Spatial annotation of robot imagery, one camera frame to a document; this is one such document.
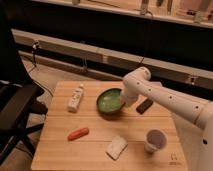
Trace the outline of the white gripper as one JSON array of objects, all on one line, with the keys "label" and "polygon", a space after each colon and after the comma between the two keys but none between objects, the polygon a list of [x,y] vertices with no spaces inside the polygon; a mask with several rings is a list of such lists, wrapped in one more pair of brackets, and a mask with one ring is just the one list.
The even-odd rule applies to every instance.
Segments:
[{"label": "white gripper", "polygon": [[126,107],[130,107],[138,100],[138,94],[127,88],[124,88],[121,91],[120,99],[122,104],[124,104]]}]

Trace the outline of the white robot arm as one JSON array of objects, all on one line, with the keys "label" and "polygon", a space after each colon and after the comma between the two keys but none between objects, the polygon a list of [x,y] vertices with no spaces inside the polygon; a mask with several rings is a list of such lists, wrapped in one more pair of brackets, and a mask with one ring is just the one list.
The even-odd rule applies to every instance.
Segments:
[{"label": "white robot arm", "polygon": [[202,129],[197,171],[213,171],[213,101],[158,86],[150,78],[151,72],[146,67],[126,74],[121,102],[131,106],[143,95]]}]

